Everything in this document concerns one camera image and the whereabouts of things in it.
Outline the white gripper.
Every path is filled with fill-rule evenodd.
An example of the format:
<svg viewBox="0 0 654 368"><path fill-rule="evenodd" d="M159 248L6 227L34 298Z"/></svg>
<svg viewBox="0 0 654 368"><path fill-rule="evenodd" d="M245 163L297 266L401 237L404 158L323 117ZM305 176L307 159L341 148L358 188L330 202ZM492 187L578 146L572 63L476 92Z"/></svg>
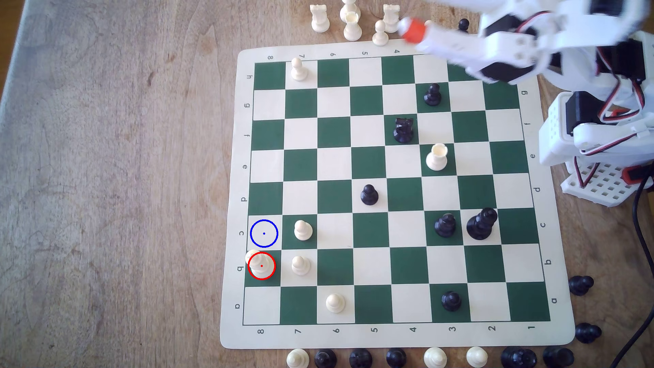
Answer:
<svg viewBox="0 0 654 368"><path fill-rule="evenodd" d="M482 12L478 35L403 18L400 36L418 52L478 72L484 82L516 85L549 67L553 11Z"/></svg>

